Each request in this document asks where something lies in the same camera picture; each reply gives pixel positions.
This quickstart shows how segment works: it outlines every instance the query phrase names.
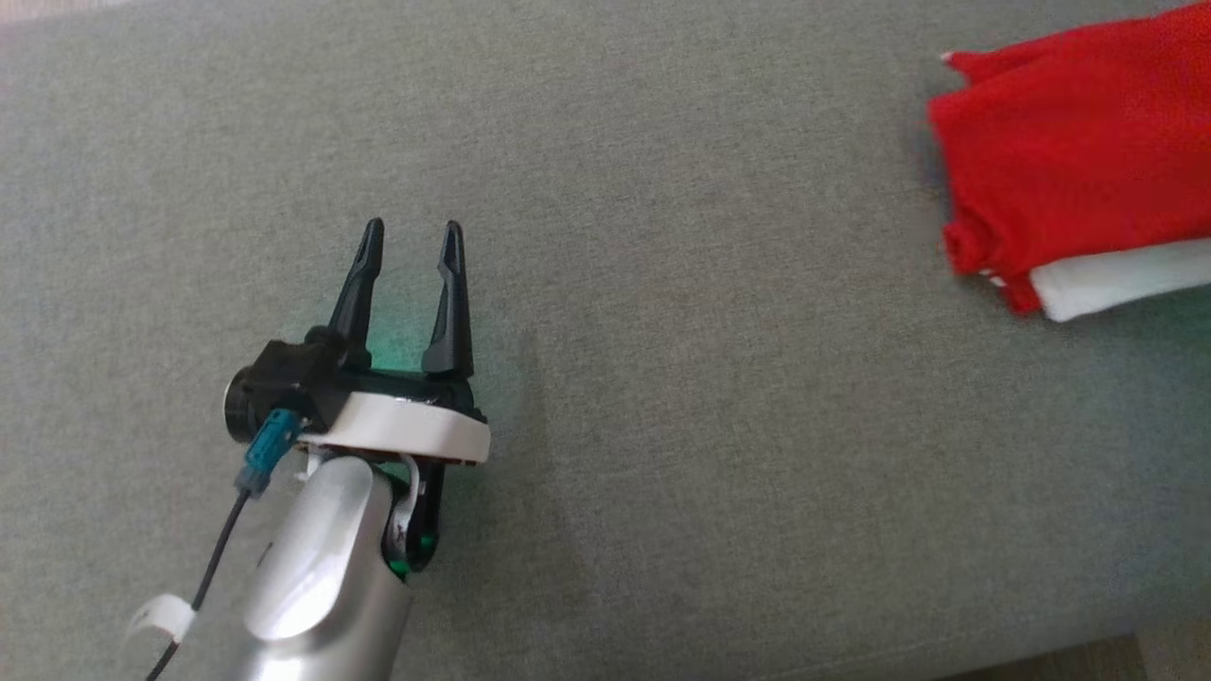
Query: cable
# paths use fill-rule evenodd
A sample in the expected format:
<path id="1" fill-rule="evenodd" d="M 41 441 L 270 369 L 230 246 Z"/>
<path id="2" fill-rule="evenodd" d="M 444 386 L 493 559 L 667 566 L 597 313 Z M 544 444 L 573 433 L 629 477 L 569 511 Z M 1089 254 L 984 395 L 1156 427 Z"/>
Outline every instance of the cable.
<path id="1" fill-rule="evenodd" d="M 223 532 L 219 532 L 219 539 L 214 543 L 211 562 L 206 566 L 202 583 L 197 586 L 197 595 L 194 596 L 194 602 L 190 606 L 194 612 L 202 610 L 202 600 L 206 599 L 206 591 L 211 590 L 211 580 L 214 579 L 214 571 L 219 567 L 219 559 L 223 557 L 223 549 L 226 548 L 226 542 L 231 538 L 231 530 L 235 527 L 235 520 L 240 517 L 240 511 L 243 510 L 243 505 L 248 503 L 249 498 L 259 499 L 262 492 L 269 487 L 270 474 L 277 468 L 277 462 L 282 460 L 286 452 L 291 451 L 291 447 L 299 439 L 303 433 L 303 417 L 289 410 L 274 410 L 269 413 L 269 418 L 265 419 L 260 430 L 257 431 L 252 443 L 248 445 L 248 451 L 243 454 L 245 465 L 235 477 L 235 488 L 240 491 L 240 496 L 235 498 L 235 505 L 228 514 Z M 148 674 L 148 681 L 155 681 L 160 677 L 179 646 L 180 642 L 174 640 L 165 648 L 160 662 L 156 663 L 151 674 Z"/>
<path id="2" fill-rule="evenodd" d="M 219 567 L 219 559 L 223 557 L 223 549 L 226 548 L 228 539 L 231 538 L 231 530 L 235 528 L 235 521 L 240 517 L 240 511 L 243 510 L 243 505 L 248 503 L 249 496 L 252 496 L 249 490 L 240 490 L 240 494 L 235 498 L 235 505 L 231 507 L 231 513 L 228 514 L 228 521 L 223 525 L 223 532 L 219 532 L 219 538 L 214 542 L 214 551 L 211 553 L 211 562 L 206 566 L 206 573 L 202 574 L 202 583 L 197 585 L 197 594 L 194 596 L 194 602 L 190 605 L 190 607 L 194 608 L 194 612 L 202 610 L 202 601 L 206 600 L 206 591 L 211 590 L 211 582 L 214 579 L 214 571 Z M 156 681 L 156 679 L 160 677 L 160 674 L 163 673 L 163 668 L 168 666 L 168 662 L 179 647 L 180 643 L 177 641 L 168 643 L 163 654 L 160 656 L 160 662 L 155 664 L 151 674 L 148 674 L 148 681 Z"/>

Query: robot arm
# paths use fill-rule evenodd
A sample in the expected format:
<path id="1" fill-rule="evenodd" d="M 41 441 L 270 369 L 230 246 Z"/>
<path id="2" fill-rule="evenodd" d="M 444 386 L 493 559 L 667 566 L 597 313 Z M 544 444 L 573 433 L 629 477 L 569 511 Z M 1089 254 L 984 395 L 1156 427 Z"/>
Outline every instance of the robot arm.
<path id="1" fill-rule="evenodd" d="M 386 679 L 412 602 L 407 576 L 437 548 L 446 465 L 488 458 L 487 419 L 467 380 L 475 368 L 463 230 L 446 227 L 441 301 L 420 372 L 375 368 L 366 349 L 383 231 L 380 219 L 366 227 L 328 325 L 303 343 L 271 340 L 228 387 L 228 431 L 252 442 L 236 479 L 241 499 L 259 497 L 288 445 L 323 463 L 258 568 L 243 617 L 247 651 L 224 677 Z M 283 420 L 302 429 L 283 431 Z M 266 441 L 279 451 L 258 454 Z M 378 465 L 391 462 L 408 467 L 407 480 Z"/>

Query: gray couch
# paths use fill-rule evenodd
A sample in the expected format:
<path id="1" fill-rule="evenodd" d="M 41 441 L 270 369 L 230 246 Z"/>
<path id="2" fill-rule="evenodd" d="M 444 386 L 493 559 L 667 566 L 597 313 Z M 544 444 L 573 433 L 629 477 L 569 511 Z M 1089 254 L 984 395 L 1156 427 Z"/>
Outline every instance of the gray couch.
<path id="1" fill-rule="evenodd" d="M 467 231 L 488 465 L 397 679 L 917 680 L 1211 610 L 1211 292 L 953 277 L 935 56 L 1171 2 L 151 0 L 0 29 L 0 677 L 97 679 L 234 497 L 219 397 Z M 166 679 L 236 647 L 299 485 Z"/>

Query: red cloth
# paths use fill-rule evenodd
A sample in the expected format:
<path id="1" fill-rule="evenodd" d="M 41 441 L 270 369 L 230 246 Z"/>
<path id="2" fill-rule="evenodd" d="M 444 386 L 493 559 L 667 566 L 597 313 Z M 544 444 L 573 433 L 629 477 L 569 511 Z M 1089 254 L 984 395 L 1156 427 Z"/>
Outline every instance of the red cloth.
<path id="1" fill-rule="evenodd" d="M 951 174 L 947 250 L 1017 311 L 1057 259 L 1211 236 L 1211 2 L 949 64 L 930 103 Z"/>

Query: folded clothes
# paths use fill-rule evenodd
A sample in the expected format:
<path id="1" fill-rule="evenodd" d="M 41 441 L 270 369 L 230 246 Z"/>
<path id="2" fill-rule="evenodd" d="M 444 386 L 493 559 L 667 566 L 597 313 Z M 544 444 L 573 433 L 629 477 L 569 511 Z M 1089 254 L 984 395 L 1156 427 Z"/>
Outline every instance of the folded clothes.
<path id="1" fill-rule="evenodd" d="M 948 63 L 972 84 L 930 103 L 960 274 L 1028 311 L 1035 268 L 1211 238 L 1211 2 Z"/>
<path id="2" fill-rule="evenodd" d="M 1056 261 L 1031 270 L 1031 282 L 1048 319 L 1068 321 L 1211 284 L 1211 239 Z"/>

